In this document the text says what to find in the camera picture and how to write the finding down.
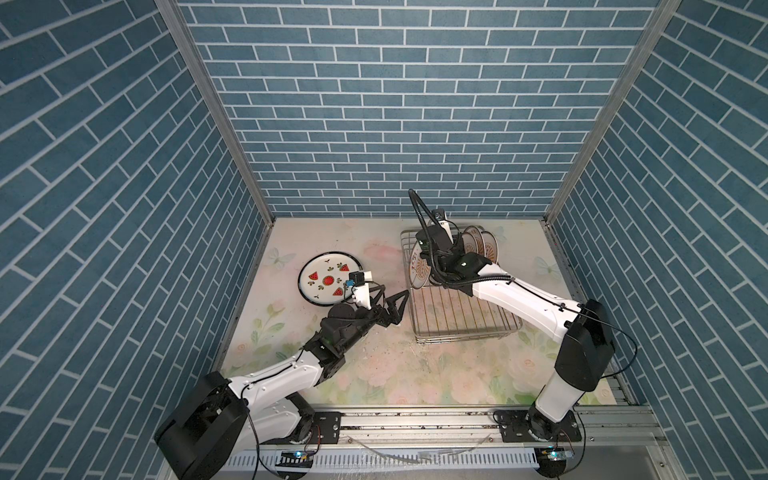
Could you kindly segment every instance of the metal mounting plate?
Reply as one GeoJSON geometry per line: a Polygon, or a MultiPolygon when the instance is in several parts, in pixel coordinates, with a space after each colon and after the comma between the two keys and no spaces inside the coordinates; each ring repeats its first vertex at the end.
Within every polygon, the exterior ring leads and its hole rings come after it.
{"type": "MultiPolygon", "coordinates": [[[[531,435],[528,429],[528,422],[525,416],[528,414],[525,410],[496,410],[494,416],[501,423],[499,431],[502,433],[504,443],[536,442],[537,439],[531,435]]],[[[561,423],[560,440],[566,442],[581,441],[581,430],[576,423],[576,416],[572,411],[566,414],[561,423]]]]}
{"type": "Polygon", "coordinates": [[[335,445],[339,443],[341,429],[341,412],[317,412],[314,424],[320,427],[320,444],[335,445]]]}

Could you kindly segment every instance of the blue brick wallpaper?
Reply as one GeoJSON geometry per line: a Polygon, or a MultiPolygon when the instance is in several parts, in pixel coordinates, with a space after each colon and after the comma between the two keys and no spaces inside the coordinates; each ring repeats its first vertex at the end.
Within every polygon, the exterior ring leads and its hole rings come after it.
{"type": "Polygon", "coordinates": [[[279,215],[541,216],[657,0],[182,0],[279,215]]]}
{"type": "Polygon", "coordinates": [[[152,478],[263,229],[152,0],[0,2],[0,478],[152,478]]]}
{"type": "Polygon", "coordinates": [[[762,0],[683,0],[555,224],[699,478],[768,466],[766,23],[762,0]]]}

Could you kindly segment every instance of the plate in dish rack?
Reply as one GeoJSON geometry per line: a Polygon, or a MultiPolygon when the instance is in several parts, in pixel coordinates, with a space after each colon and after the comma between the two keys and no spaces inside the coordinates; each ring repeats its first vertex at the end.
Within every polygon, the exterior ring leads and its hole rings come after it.
{"type": "Polygon", "coordinates": [[[482,241],[485,247],[485,258],[498,263],[498,243],[496,243],[496,237],[491,232],[480,232],[482,235],[482,241]]]}
{"type": "Polygon", "coordinates": [[[417,243],[411,252],[411,264],[409,265],[411,285],[416,289],[423,287],[427,283],[429,273],[432,271],[429,263],[420,257],[421,252],[422,246],[417,243]]]}
{"type": "Polygon", "coordinates": [[[350,272],[362,271],[355,257],[344,252],[321,253],[304,265],[299,273],[299,292],[315,305],[328,306],[352,296],[352,289],[344,288],[350,272]]]}
{"type": "Polygon", "coordinates": [[[464,253],[477,253],[478,244],[475,242],[475,238],[469,233],[462,233],[462,240],[464,240],[464,253]]]}
{"type": "Polygon", "coordinates": [[[464,233],[469,233],[472,235],[472,238],[475,239],[475,243],[477,243],[478,249],[477,253],[485,257],[485,245],[482,241],[482,235],[480,234],[480,229],[477,227],[467,227],[466,230],[464,230],[464,233]]]}

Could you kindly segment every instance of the floral table mat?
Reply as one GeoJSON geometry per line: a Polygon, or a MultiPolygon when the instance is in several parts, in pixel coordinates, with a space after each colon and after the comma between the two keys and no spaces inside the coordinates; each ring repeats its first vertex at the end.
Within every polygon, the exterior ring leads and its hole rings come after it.
{"type": "MultiPolygon", "coordinates": [[[[456,220],[480,223],[498,241],[499,264],[548,292],[569,296],[536,220],[456,220]]],[[[275,224],[229,351],[225,376],[258,371],[293,355],[319,329],[329,307],[301,297],[297,277],[316,255],[354,256],[388,295],[406,288],[400,233],[416,220],[293,219],[275,224]]],[[[527,405],[554,371],[558,345],[527,323],[501,339],[442,344],[415,341],[409,311],[399,326],[375,326],[347,354],[330,380],[302,391],[315,405],[527,405]]],[[[616,403],[606,380],[583,404],[616,403]]]]}

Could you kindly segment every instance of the black cable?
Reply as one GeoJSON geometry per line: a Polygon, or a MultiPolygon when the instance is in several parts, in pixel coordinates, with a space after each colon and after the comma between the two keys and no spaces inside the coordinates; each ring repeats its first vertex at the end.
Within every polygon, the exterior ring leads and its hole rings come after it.
{"type": "Polygon", "coordinates": [[[510,275],[481,275],[470,280],[447,280],[445,278],[445,272],[440,270],[440,267],[435,260],[435,249],[432,248],[434,241],[432,240],[432,235],[427,229],[426,220],[424,220],[424,215],[422,214],[419,207],[421,207],[427,213],[427,215],[429,215],[430,220],[432,220],[435,225],[439,225],[439,222],[435,219],[434,215],[432,215],[432,212],[429,211],[429,208],[427,208],[427,206],[424,204],[424,201],[421,199],[421,197],[413,189],[408,190],[408,196],[411,199],[413,210],[419,219],[419,224],[421,225],[422,230],[424,230],[424,234],[427,236],[427,241],[429,242],[429,255],[427,258],[429,259],[429,266],[432,268],[432,274],[435,275],[435,279],[438,280],[443,286],[467,286],[480,282],[508,282],[513,280],[512,276],[510,275]]]}
{"type": "Polygon", "coordinates": [[[253,430],[253,437],[256,439],[256,465],[253,467],[253,476],[250,480],[254,480],[256,478],[256,472],[259,470],[259,464],[264,467],[269,473],[272,475],[275,475],[277,478],[283,478],[280,476],[279,473],[275,472],[268,466],[264,464],[264,462],[261,460],[261,447],[259,443],[259,434],[256,433],[256,426],[253,424],[253,419],[250,417],[250,410],[248,411],[248,422],[250,422],[250,429],[253,430]]]}
{"type": "Polygon", "coordinates": [[[419,219],[419,224],[421,225],[422,230],[424,230],[424,234],[427,236],[427,241],[429,242],[429,255],[427,256],[427,258],[429,259],[429,266],[432,268],[432,274],[430,275],[430,278],[432,277],[432,275],[434,275],[435,279],[438,280],[438,282],[441,282],[443,286],[467,286],[467,285],[472,285],[474,283],[488,282],[488,281],[514,282],[515,285],[519,286],[523,290],[527,291],[528,293],[530,293],[530,294],[532,294],[534,296],[537,296],[538,298],[540,298],[540,299],[542,299],[542,300],[544,300],[546,302],[551,303],[552,305],[556,306],[559,309],[567,310],[568,312],[576,313],[577,315],[586,316],[587,318],[591,318],[595,322],[602,323],[603,325],[609,326],[610,328],[612,328],[612,329],[616,330],[617,332],[619,332],[619,333],[623,334],[624,336],[626,336],[632,342],[632,344],[634,346],[634,354],[633,354],[632,358],[630,359],[629,363],[624,368],[620,369],[618,372],[609,373],[608,375],[602,376],[601,379],[607,378],[609,376],[616,376],[619,373],[622,373],[622,372],[626,371],[634,363],[635,359],[637,358],[637,351],[639,350],[638,349],[638,345],[637,345],[637,341],[634,339],[634,337],[631,336],[630,334],[626,333],[625,331],[623,331],[619,327],[611,325],[610,323],[605,322],[603,320],[600,320],[598,318],[598,315],[595,312],[585,308],[583,305],[580,305],[580,307],[584,308],[584,310],[592,312],[594,314],[594,316],[592,316],[592,315],[584,315],[582,312],[577,312],[576,310],[572,310],[572,309],[567,308],[565,305],[561,305],[561,304],[558,304],[556,302],[553,302],[549,298],[547,298],[545,296],[542,296],[542,295],[539,295],[538,293],[534,292],[533,290],[530,290],[529,288],[521,285],[511,275],[481,275],[481,276],[478,276],[477,278],[470,279],[470,280],[459,280],[459,281],[447,280],[445,278],[444,272],[442,272],[442,270],[440,270],[439,265],[438,265],[437,261],[435,260],[435,249],[432,248],[432,245],[434,244],[434,242],[432,240],[432,235],[429,234],[429,230],[427,229],[426,221],[424,220],[424,215],[422,215],[422,212],[419,209],[419,206],[422,209],[424,209],[424,211],[429,215],[429,218],[433,222],[435,222],[435,225],[438,225],[439,223],[435,219],[434,215],[432,215],[432,212],[429,211],[429,208],[427,208],[427,206],[424,204],[424,201],[422,200],[422,198],[415,192],[415,190],[413,190],[413,189],[408,190],[408,196],[411,199],[411,205],[413,206],[413,210],[415,211],[416,216],[419,219]]]}
{"type": "Polygon", "coordinates": [[[456,225],[455,223],[451,222],[447,218],[445,219],[445,221],[450,223],[451,225],[453,225],[453,227],[456,229],[456,231],[458,232],[458,235],[456,236],[456,239],[458,240],[458,238],[462,235],[461,229],[458,228],[458,225],[456,225]]]}
{"type": "MultiPolygon", "coordinates": [[[[346,282],[344,282],[344,298],[346,298],[346,282]]],[[[351,296],[350,298],[346,298],[346,300],[344,300],[344,303],[348,303],[349,305],[355,305],[355,299],[354,297],[351,296]]]]}
{"type": "Polygon", "coordinates": [[[562,309],[562,310],[567,310],[568,312],[576,313],[577,315],[583,315],[583,316],[586,316],[588,319],[592,319],[592,320],[594,320],[594,321],[595,321],[595,322],[597,322],[597,323],[602,323],[603,325],[607,325],[607,326],[609,326],[610,328],[612,328],[612,329],[616,330],[617,332],[621,333],[622,335],[626,336],[626,337],[627,337],[627,338],[628,338],[628,339],[629,339],[629,340],[632,342],[632,345],[634,346],[634,354],[632,355],[632,358],[630,359],[629,363],[628,363],[626,366],[624,366],[624,368],[620,369],[618,372],[614,372],[614,373],[608,373],[607,375],[603,375],[602,377],[600,377],[601,379],[606,379],[606,378],[608,378],[609,376],[616,376],[616,375],[618,375],[619,373],[622,373],[622,372],[625,372],[625,371],[627,371],[627,369],[629,369],[629,367],[631,367],[631,366],[632,366],[632,364],[634,363],[634,361],[637,359],[637,351],[639,350],[639,346],[638,346],[638,344],[637,344],[637,340],[635,340],[635,339],[634,339],[634,337],[633,337],[632,335],[630,335],[629,333],[627,333],[627,332],[623,331],[623,330],[622,330],[622,329],[620,329],[619,327],[617,327],[617,326],[615,326],[615,325],[612,325],[612,324],[611,324],[611,323],[609,323],[609,322],[605,322],[605,321],[603,321],[603,320],[600,320],[600,319],[598,318],[598,315],[596,314],[596,312],[595,312],[595,311],[593,311],[593,310],[590,310],[590,309],[588,309],[586,306],[584,306],[584,305],[581,305],[581,304],[580,304],[579,306],[580,306],[582,309],[584,309],[584,310],[587,310],[588,312],[591,312],[591,313],[592,313],[592,315],[584,315],[582,312],[577,312],[576,310],[572,310],[572,309],[569,309],[569,308],[568,308],[568,307],[566,307],[565,305],[561,305],[560,303],[556,303],[556,302],[553,302],[553,301],[552,301],[552,300],[550,300],[549,298],[547,298],[547,297],[545,297],[545,296],[542,296],[542,295],[539,295],[538,293],[534,292],[533,290],[531,290],[531,289],[527,288],[525,285],[522,285],[522,284],[518,283],[518,281],[517,281],[517,280],[515,280],[515,279],[512,279],[512,282],[514,282],[514,283],[515,283],[515,285],[519,286],[520,288],[522,288],[522,289],[523,289],[523,290],[525,290],[526,292],[530,293],[531,295],[537,296],[538,298],[540,298],[540,299],[544,300],[545,302],[549,302],[549,303],[551,303],[552,305],[556,306],[556,307],[557,307],[557,308],[559,308],[559,309],[562,309]]]}
{"type": "Polygon", "coordinates": [[[250,429],[253,430],[253,437],[256,439],[256,464],[253,467],[253,476],[250,478],[250,480],[254,480],[256,478],[256,472],[259,471],[259,462],[261,462],[261,449],[259,448],[259,434],[256,433],[256,426],[253,424],[253,419],[250,418],[250,410],[248,410],[248,421],[250,422],[250,429]]]}
{"type": "Polygon", "coordinates": [[[579,465],[581,465],[581,462],[584,460],[584,455],[587,453],[587,429],[584,427],[584,420],[581,419],[581,415],[579,415],[579,412],[577,412],[574,409],[574,413],[578,417],[578,421],[581,422],[581,440],[583,442],[581,446],[581,457],[578,459],[578,462],[576,462],[576,465],[574,465],[572,468],[568,468],[564,472],[562,472],[560,475],[558,475],[558,480],[562,475],[565,475],[566,473],[573,472],[576,468],[578,468],[579,465]]]}
{"type": "MultiPolygon", "coordinates": [[[[299,361],[299,359],[301,359],[301,356],[302,356],[302,354],[303,354],[303,353],[304,353],[304,349],[301,349],[301,350],[299,350],[299,356],[297,356],[297,357],[296,357],[296,359],[295,359],[295,360],[293,360],[293,362],[298,362],[298,361],[299,361]]],[[[257,383],[257,382],[261,382],[262,380],[268,380],[268,379],[271,379],[272,377],[278,376],[280,373],[283,373],[283,372],[285,372],[286,370],[290,369],[290,368],[293,366],[293,362],[291,362],[291,364],[289,364],[289,365],[288,365],[286,368],[284,368],[284,369],[280,370],[280,371],[279,371],[279,372],[277,372],[277,373],[273,373],[272,375],[269,375],[269,376],[265,376],[265,377],[262,377],[262,378],[260,378],[260,379],[256,379],[256,380],[253,380],[252,382],[248,382],[248,383],[247,383],[247,384],[246,384],[246,385],[243,387],[243,389],[242,389],[242,390],[240,390],[240,398],[243,398],[243,394],[245,393],[246,389],[249,389],[251,385],[253,385],[254,383],[257,383]]]]}

